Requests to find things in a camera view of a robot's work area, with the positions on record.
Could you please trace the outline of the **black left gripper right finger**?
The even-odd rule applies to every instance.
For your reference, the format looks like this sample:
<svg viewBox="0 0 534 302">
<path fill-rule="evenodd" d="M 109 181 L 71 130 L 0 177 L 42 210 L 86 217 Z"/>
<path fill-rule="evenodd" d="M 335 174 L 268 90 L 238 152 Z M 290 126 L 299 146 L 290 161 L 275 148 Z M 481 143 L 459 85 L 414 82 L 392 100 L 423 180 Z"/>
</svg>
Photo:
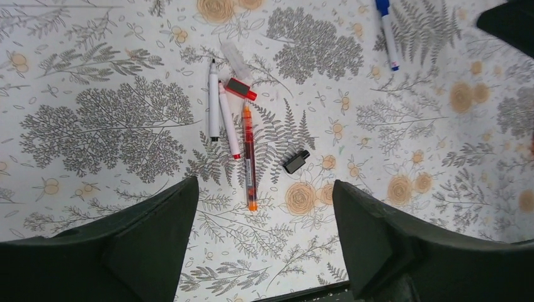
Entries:
<svg viewBox="0 0 534 302">
<path fill-rule="evenodd" d="M 346 272 L 363 301 L 532 301 L 533 241 L 449 231 L 354 185 L 332 192 Z"/>
</svg>

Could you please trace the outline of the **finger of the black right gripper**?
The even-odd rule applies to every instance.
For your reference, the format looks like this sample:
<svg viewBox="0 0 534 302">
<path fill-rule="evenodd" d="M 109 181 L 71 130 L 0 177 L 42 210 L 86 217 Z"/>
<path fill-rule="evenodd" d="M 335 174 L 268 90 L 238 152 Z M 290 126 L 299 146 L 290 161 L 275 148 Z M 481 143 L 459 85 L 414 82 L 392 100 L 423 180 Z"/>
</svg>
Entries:
<svg viewBox="0 0 534 302">
<path fill-rule="evenodd" d="M 507 1 L 484 11 L 476 26 L 533 58 L 533 0 Z"/>
</svg>

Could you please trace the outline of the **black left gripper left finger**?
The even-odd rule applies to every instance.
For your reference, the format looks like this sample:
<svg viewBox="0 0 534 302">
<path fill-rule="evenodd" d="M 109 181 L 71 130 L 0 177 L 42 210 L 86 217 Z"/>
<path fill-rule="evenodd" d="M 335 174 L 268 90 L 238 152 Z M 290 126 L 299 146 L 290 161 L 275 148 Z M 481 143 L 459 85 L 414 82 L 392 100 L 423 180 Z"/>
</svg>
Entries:
<svg viewBox="0 0 534 302">
<path fill-rule="evenodd" d="M 172 301 L 199 198 L 188 177 L 94 222 L 1 244 L 2 301 Z"/>
</svg>

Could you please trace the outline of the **white marker blue end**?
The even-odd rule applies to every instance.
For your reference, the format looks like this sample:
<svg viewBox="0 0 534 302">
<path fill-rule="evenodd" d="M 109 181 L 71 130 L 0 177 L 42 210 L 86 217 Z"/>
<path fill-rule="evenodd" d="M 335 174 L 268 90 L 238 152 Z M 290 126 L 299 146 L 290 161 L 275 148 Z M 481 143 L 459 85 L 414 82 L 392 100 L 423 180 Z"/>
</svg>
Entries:
<svg viewBox="0 0 534 302">
<path fill-rule="evenodd" d="M 384 32 L 387 52 L 389 56 L 389 64 L 392 71 L 399 70 L 399 59 L 397 55 L 397 49 L 394 40 L 394 33 L 392 28 L 392 20 L 390 17 L 390 3 L 389 0 L 375 0 L 375 4 L 378 12 L 380 13 L 380 18 L 382 21 L 382 28 Z"/>
</svg>

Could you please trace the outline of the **white marker black tip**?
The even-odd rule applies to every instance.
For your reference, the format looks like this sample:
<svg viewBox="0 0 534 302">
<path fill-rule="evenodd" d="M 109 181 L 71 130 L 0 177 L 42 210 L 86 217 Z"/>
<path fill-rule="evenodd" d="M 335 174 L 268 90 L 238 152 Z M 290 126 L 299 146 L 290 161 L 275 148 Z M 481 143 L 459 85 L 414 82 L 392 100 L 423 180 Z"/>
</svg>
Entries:
<svg viewBox="0 0 534 302">
<path fill-rule="evenodd" d="M 219 140 L 219 77 L 217 64 L 212 59 L 208 75 L 208 132 L 212 142 Z"/>
</svg>

